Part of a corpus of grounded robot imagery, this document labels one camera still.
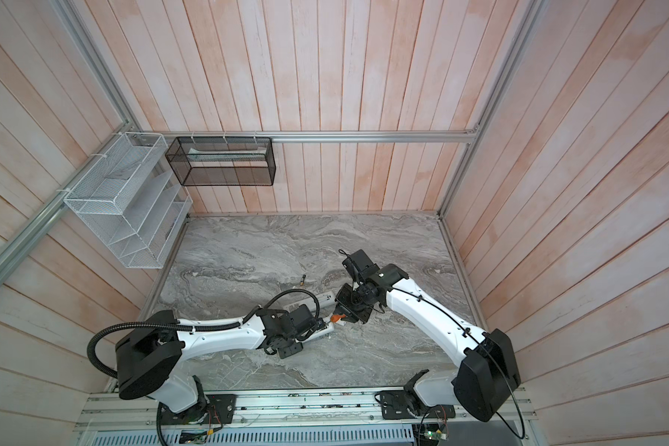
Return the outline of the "orange handled screwdriver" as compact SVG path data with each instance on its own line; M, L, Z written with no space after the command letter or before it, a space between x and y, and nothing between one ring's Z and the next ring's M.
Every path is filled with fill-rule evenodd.
M347 320L345 315L332 314L324 319L327 323L345 325Z

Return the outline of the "left aluminium frame bar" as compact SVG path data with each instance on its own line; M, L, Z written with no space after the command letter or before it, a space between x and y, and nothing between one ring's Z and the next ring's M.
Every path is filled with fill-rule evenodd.
M98 150L87 156L85 163L61 187L56 189L55 193L42 205L39 211L22 225L20 230L0 249L0 287L61 220L68 210L65 197L98 163L98 160L106 156L107 150L111 148L113 143L134 127L133 122L126 121L113 130L111 135L98 147Z

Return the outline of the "white remote control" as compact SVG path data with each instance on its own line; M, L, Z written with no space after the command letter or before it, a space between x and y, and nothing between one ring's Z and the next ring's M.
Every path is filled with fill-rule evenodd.
M332 332L334 332L334 324L333 323L327 323L327 325L325 325L325 327L323 327L322 329L316 331L314 334L309 336L306 339L306 342L310 342L310 341L313 341L315 339L321 338L323 336L331 334Z
M335 292L330 290L320 293L319 295L316 295L316 297L320 304L321 314L331 314L333 308L336 306ZM316 310L316 305L311 297L305 297L304 299L285 304L284 309L292 311L298 308L300 305L305 305L312 312Z

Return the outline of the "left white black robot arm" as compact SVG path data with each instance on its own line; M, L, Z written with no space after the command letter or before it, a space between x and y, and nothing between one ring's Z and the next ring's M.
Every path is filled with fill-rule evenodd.
M187 321L171 310L160 311L130 327L116 345L119 397L149 397L182 413L204 404L200 381L181 371L185 362L236 349L260 349L285 359L302 351L303 343L326 327L305 305L292 311L257 307L243 318L214 321Z

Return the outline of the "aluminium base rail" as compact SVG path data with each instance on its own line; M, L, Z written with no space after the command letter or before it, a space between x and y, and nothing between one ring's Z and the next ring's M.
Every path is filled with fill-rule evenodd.
M384 388L316 388L315 390L245 390L235 393L232 416L220 409L217 416L204 414L196 429L219 427L308 427L384 425L379 404ZM115 393L87 399L74 426L75 432L146 430L156 427L157 402L123 401Z

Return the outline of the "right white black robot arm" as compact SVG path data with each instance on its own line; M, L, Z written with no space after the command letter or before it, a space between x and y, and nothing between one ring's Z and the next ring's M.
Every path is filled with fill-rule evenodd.
M336 295L334 319L367 323L380 305L405 317L449 357L452 372L423 370L404 386L409 410L461 405L481 422L490 421L521 384L510 338L499 329L487 332L445 308L403 269L379 267L364 251L346 254L343 266L353 284Z

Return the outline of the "horizontal aluminium frame bar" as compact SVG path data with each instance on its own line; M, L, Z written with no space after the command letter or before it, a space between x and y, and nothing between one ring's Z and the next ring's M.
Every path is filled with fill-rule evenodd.
M222 142L256 142L269 139L275 143L470 143L477 139L476 130L418 131L242 131L242 132L135 132L140 138L161 135L166 141L176 138L208 138Z

